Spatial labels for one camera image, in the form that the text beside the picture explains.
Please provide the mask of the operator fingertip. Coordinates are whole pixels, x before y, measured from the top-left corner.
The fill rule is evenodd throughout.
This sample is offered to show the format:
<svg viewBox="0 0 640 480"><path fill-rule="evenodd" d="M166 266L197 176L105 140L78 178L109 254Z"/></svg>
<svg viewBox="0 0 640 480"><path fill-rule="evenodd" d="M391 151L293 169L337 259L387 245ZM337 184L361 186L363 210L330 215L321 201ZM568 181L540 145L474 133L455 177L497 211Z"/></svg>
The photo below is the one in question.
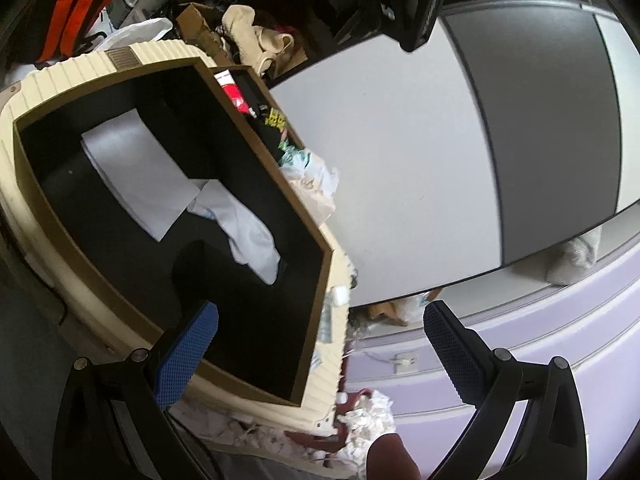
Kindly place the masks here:
<svg viewBox="0 0 640 480"><path fill-rule="evenodd" d="M383 434L367 454L368 480L420 480L420 469L407 452L399 434Z"/></svg>

